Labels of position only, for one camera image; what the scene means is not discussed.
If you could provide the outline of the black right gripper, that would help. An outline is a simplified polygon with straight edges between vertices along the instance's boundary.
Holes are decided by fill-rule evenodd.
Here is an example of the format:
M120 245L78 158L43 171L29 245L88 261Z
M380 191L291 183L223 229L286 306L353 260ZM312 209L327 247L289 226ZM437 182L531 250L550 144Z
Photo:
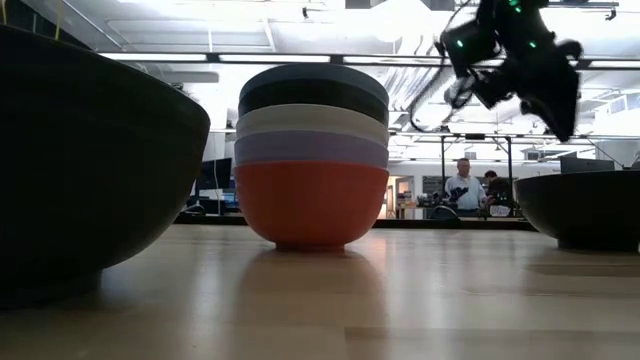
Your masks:
M569 59L580 59L582 45L557 45L554 34L512 34L500 40L506 52L501 71L482 71L473 94L487 109L516 95L522 115L537 116L558 140L568 140L575 129L580 80ZM548 82L543 75L550 74Z

